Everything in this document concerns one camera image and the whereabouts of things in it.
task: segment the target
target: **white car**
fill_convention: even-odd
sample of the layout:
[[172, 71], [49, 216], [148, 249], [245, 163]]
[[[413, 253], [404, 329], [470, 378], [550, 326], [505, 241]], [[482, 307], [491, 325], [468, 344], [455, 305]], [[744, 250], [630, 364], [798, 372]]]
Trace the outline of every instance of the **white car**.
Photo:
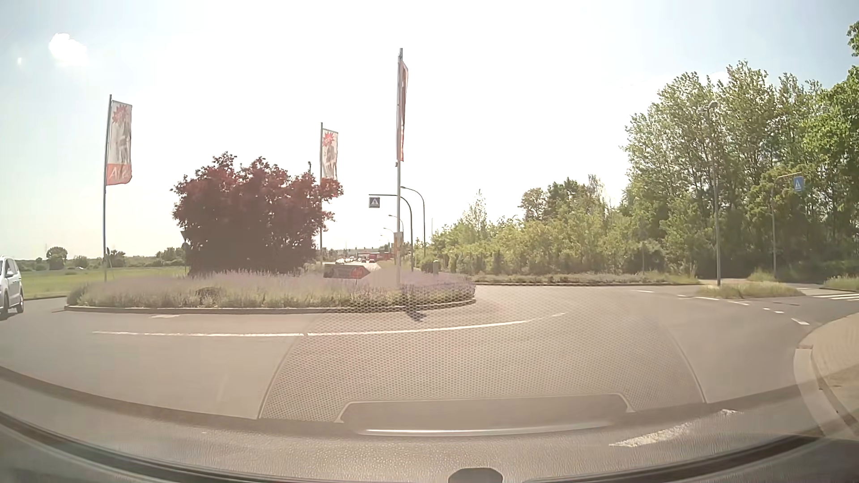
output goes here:
[[0, 256], [0, 319], [9, 315], [15, 307], [19, 314], [24, 311], [24, 287], [21, 286], [21, 271], [10, 257]]

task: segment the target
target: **brick sidewalk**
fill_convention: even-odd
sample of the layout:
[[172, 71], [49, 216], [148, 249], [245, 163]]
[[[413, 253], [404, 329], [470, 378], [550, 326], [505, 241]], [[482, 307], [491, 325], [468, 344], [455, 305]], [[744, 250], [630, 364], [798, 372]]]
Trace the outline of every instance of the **brick sidewalk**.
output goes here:
[[859, 429], [859, 314], [829, 322], [813, 332], [812, 359], [824, 388], [844, 421]]

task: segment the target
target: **road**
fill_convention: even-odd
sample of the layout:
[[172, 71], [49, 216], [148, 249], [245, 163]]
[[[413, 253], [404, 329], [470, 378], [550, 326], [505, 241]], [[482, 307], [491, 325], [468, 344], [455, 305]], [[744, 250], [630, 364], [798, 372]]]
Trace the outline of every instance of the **road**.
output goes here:
[[[492, 398], [483, 409], [500, 411], [509, 398], [572, 394], [605, 396], [586, 405], [619, 396], [627, 412], [715, 411], [792, 390], [799, 341], [859, 311], [847, 296], [807, 288], [826, 297], [480, 286], [473, 305], [421, 314], [219, 316], [89, 314], [64, 312], [62, 299], [30, 301], [0, 321], [0, 366], [114, 400], [244, 419], [352, 414], [407, 425], [402, 418], [427, 409], [408, 401]], [[470, 410], [456, 404], [430, 411]], [[546, 413], [557, 409], [547, 404]], [[795, 429], [813, 425], [801, 404], [789, 410]]]

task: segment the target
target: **flagpole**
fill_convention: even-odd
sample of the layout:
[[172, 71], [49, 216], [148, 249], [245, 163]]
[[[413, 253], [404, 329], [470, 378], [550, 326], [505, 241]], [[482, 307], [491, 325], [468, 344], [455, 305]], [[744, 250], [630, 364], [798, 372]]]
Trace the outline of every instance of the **flagpole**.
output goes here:
[[107, 150], [110, 146], [110, 114], [113, 108], [113, 94], [107, 98], [107, 128], [105, 130], [105, 175], [101, 187], [101, 266], [107, 283]]
[[[403, 69], [400, 66], [402, 63], [403, 63], [403, 49], [402, 49], [402, 47], [400, 47], [399, 57], [397, 58], [397, 230], [399, 230], [399, 225], [400, 225], [400, 223], [402, 223], [399, 220], [399, 201], [401, 199], [401, 196], [399, 193], [399, 186], [402, 184], [400, 182], [400, 171], [401, 171], [402, 165], [403, 165], [403, 162], [400, 159], [402, 157], [400, 155], [400, 153], [402, 153], [402, 149], [403, 149], [403, 147], [402, 147], [403, 138], [402, 138], [402, 134], [401, 134], [401, 129], [403, 128], [403, 125], [402, 125], [402, 119], [400, 118], [402, 116], [402, 110], [400, 108], [400, 102], [402, 102], [402, 100], [400, 99], [400, 96], [403, 93], [403, 88], [401, 85], [403, 82], [403, 77], [402, 77], [403, 76]], [[397, 287], [399, 287], [400, 272], [402, 271], [402, 268], [403, 268], [403, 250], [401, 249], [401, 246], [400, 246], [400, 245], [402, 245], [402, 239], [403, 239], [403, 233], [400, 232], [399, 233], [399, 240], [393, 241], [394, 244], [396, 244], [396, 246], [397, 246]]]
[[[320, 190], [322, 189], [322, 131], [323, 127], [320, 123]], [[320, 266], [325, 266], [325, 255], [322, 253], [322, 230], [320, 228]]]

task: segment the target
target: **banner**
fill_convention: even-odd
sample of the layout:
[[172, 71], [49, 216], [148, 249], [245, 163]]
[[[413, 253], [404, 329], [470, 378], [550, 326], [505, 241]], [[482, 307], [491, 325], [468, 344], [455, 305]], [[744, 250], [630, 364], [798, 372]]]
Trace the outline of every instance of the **banner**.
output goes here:
[[131, 104], [112, 101], [107, 139], [107, 184], [131, 181]]
[[322, 176], [337, 179], [337, 132], [322, 130]]
[[403, 162], [403, 142], [405, 141], [405, 90], [409, 85], [409, 68], [399, 55], [397, 69], [397, 162]]

